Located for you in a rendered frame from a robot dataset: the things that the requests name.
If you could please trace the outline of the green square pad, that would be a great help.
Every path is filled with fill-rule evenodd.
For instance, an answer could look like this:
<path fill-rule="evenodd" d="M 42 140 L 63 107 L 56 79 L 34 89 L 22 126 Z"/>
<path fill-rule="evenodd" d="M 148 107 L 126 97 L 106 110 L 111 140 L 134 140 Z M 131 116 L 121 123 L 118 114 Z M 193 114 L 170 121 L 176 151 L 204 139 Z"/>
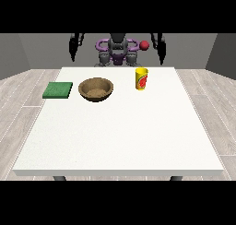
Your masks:
<path fill-rule="evenodd" d="M 72 87 L 72 82 L 49 82 L 42 97 L 44 99 L 67 99 Z"/>

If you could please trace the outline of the yellow cup with melon print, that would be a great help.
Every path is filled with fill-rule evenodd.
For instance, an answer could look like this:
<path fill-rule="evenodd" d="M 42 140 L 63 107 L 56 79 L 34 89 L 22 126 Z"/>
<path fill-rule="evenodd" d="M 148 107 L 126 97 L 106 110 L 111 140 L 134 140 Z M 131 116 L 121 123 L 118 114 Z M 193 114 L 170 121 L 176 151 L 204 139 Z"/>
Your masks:
<path fill-rule="evenodd" d="M 145 67 L 136 69 L 136 89 L 144 90 L 147 84 L 148 70 Z"/>

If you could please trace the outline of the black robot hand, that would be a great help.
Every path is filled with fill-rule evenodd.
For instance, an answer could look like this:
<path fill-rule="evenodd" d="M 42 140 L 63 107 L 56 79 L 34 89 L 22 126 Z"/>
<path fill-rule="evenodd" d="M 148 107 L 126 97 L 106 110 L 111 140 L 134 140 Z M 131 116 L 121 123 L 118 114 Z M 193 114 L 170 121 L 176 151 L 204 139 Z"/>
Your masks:
<path fill-rule="evenodd" d="M 82 45 L 84 40 L 84 33 L 72 33 L 69 40 L 69 53 L 72 61 L 76 59 L 77 48 Z"/>
<path fill-rule="evenodd" d="M 153 48 L 158 52 L 159 62 L 163 65 L 166 56 L 166 42 L 162 33 L 151 33 Z"/>

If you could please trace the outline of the brown wooden bowl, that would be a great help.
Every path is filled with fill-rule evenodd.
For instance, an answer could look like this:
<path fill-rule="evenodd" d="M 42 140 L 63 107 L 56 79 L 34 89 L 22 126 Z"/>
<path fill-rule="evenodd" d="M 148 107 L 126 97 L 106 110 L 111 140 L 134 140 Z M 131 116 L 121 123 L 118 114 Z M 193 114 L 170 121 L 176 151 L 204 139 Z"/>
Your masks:
<path fill-rule="evenodd" d="M 78 86 L 79 94 L 87 101 L 99 102 L 106 100 L 113 91 L 113 83 L 102 77 L 84 80 Z"/>

